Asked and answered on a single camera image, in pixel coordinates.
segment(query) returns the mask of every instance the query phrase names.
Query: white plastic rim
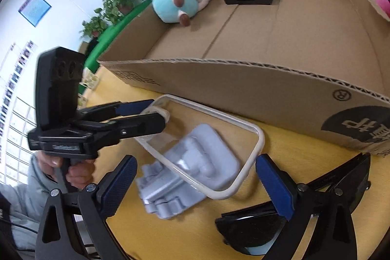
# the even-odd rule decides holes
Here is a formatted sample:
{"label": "white plastic rim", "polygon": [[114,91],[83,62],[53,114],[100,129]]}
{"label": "white plastic rim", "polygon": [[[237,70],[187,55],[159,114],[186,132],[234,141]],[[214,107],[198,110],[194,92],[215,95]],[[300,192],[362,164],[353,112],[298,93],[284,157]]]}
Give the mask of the white plastic rim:
{"label": "white plastic rim", "polygon": [[153,157],[155,157],[157,160],[159,160],[162,164],[164,164],[169,170],[173,171],[174,173],[178,174],[184,181],[186,181],[188,184],[196,188],[198,191],[205,194],[207,197],[213,199],[213,200],[225,200],[232,195],[234,195],[241,184],[244,182],[246,177],[249,174],[249,170],[256,161],[256,158],[258,154],[263,150],[264,143],[265,143],[265,137],[264,132],[255,124],[252,124],[250,122],[247,122],[246,120],[234,117],[232,115],[223,113],[221,111],[218,111],[216,109],[204,106],[202,104],[198,104],[195,102],[192,102],[190,100],[186,100],[174,95],[162,95],[158,99],[156,99],[150,107],[152,109],[146,108],[142,114],[144,113],[154,113],[158,112],[158,106],[161,104],[165,104],[166,101],[174,101],[178,104],[184,105],[186,107],[195,109],[197,111],[200,111],[202,113],[208,114],[210,116],[213,116],[215,118],[221,119],[225,122],[228,122],[232,125],[238,126],[242,129],[248,130],[250,132],[254,132],[259,136],[259,140],[257,141],[255,147],[253,148],[248,160],[246,160],[244,166],[242,167],[241,171],[233,181],[233,183],[225,190],[222,191],[214,191],[210,189],[209,187],[203,185],[202,183],[198,182],[196,179],[194,179],[192,176],[184,172],[180,167],[169,161],[167,158],[165,158],[161,153],[159,153],[156,149],[154,149],[151,145],[149,145],[148,140],[150,140],[150,137],[148,136],[142,136],[142,137],[136,137],[135,139],[138,141],[140,145],[142,145],[146,151],[148,151]]}

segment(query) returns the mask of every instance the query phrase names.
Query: potted plant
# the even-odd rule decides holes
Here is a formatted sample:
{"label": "potted plant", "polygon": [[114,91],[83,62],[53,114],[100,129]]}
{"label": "potted plant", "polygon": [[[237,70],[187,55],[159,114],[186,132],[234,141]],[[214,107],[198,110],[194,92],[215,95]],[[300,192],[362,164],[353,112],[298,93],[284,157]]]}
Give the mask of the potted plant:
{"label": "potted plant", "polygon": [[95,12],[99,16],[94,16],[89,22],[83,21],[84,29],[81,31],[84,36],[98,37],[108,27],[106,21],[104,21],[101,15],[101,8],[95,9]]}
{"label": "potted plant", "polygon": [[115,25],[122,17],[131,12],[140,1],[142,0],[103,0],[103,16]]}

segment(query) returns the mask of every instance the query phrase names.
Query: blue textured pad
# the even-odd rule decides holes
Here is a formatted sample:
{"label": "blue textured pad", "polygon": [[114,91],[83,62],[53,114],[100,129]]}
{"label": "blue textured pad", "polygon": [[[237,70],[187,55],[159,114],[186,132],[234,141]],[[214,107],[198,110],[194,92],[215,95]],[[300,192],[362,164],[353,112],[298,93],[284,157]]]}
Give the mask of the blue textured pad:
{"label": "blue textured pad", "polygon": [[119,165],[122,164],[123,166],[117,172],[116,176],[101,197],[101,210],[99,214],[102,219],[115,215],[127,190],[133,182],[135,175],[137,174],[137,160],[133,156],[127,155],[124,157]]}
{"label": "blue textured pad", "polygon": [[262,154],[257,157],[256,173],[278,214],[290,220],[294,213],[294,197],[284,184],[280,176],[281,171],[268,154]]}
{"label": "blue textured pad", "polygon": [[149,107],[150,104],[153,102],[154,102],[153,99],[148,99],[148,100],[139,100],[137,102],[132,102],[132,103],[123,103],[116,109],[116,113],[118,116],[138,115],[146,107]]}

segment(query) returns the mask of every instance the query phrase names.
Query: human hand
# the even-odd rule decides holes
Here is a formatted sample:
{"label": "human hand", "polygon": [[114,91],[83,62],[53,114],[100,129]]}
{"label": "human hand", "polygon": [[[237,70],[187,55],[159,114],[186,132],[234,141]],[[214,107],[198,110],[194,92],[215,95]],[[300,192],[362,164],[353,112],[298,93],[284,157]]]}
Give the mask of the human hand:
{"label": "human hand", "polygon": [[[38,165],[43,173],[51,176],[57,181],[54,173],[54,168],[60,168],[62,165],[62,158],[51,157],[43,151],[38,151],[37,155]],[[94,178],[92,173],[95,171],[95,160],[85,160],[74,166],[69,167],[66,175],[67,181],[77,187],[83,189],[88,184],[92,183]]]}

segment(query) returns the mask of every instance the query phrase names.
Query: blue gripper pad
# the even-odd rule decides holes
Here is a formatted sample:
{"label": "blue gripper pad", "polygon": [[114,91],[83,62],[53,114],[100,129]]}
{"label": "blue gripper pad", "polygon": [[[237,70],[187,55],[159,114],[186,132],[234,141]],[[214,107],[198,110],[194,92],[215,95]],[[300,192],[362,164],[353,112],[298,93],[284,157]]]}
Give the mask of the blue gripper pad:
{"label": "blue gripper pad", "polygon": [[266,189],[279,215],[288,221],[294,213],[296,202],[296,185],[286,172],[281,171],[268,154],[259,155],[256,159],[256,173]]}
{"label": "blue gripper pad", "polygon": [[115,215],[136,174],[137,160],[127,155],[114,171],[106,174],[99,182],[96,198],[100,203],[99,214],[102,219]]}
{"label": "blue gripper pad", "polygon": [[139,100],[131,103],[123,103],[117,109],[116,113],[120,116],[138,115],[145,108],[149,107],[153,103],[153,99]]}

